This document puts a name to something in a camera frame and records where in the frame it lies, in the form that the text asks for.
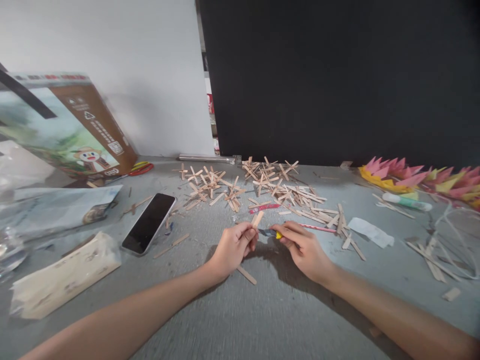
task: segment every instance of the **smartphone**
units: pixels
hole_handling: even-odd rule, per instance
[[[137,256],[146,254],[176,201],[175,196],[156,194],[121,243],[121,247]]]

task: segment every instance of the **cardboard box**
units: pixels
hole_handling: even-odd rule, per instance
[[[124,175],[137,160],[83,73],[0,71],[0,133],[72,178]]]

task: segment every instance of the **glue stick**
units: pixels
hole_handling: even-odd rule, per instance
[[[384,193],[381,198],[389,203],[400,204],[409,208],[418,209],[422,211],[432,210],[432,204],[423,201],[415,201],[409,198],[401,197],[398,195],[391,194],[389,192]]]

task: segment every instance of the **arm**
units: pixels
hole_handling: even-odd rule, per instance
[[[189,301],[235,271],[257,241],[248,222],[225,229],[212,258],[198,269],[84,317],[21,360],[129,359]]]
[[[307,277],[349,302],[412,358],[478,359],[477,339],[339,268],[315,235],[296,222],[272,229],[284,236],[280,242]]]

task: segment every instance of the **finger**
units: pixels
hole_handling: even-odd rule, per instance
[[[248,229],[251,229],[253,225],[249,223],[248,221],[241,222],[234,227],[231,228],[233,235],[235,237],[235,242],[237,242],[237,239],[240,239],[242,234],[247,231]]]
[[[302,235],[305,235],[305,236],[309,236],[311,235],[312,233],[310,231],[307,231],[304,227],[300,226],[300,224],[298,222],[295,222],[295,221],[286,221],[284,224],[283,224],[284,227],[296,232],[296,233],[299,233],[299,234],[302,234]]]
[[[243,233],[243,235],[240,237],[240,248],[243,250],[245,249],[250,240],[252,240],[257,233],[255,232],[255,229],[248,229]]]
[[[290,230],[288,227],[279,224],[275,224],[271,228],[275,231],[278,231],[285,238],[296,242],[301,248],[304,248],[307,245],[308,238],[305,237],[305,235],[299,234],[298,232]]]
[[[297,248],[297,246],[295,245],[295,243],[286,238],[286,237],[282,237],[280,238],[280,242],[286,246],[286,248],[290,251],[290,254],[291,254],[291,257],[293,259],[296,259],[297,257],[299,257],[301,254],[300,254],[300,250]]]
[[[251,251],[255,251],[255,248],[257,247],[257,243],[259,242],[259,236],[255,234],[253,239],[248,243],[248,246],[250,247]]]

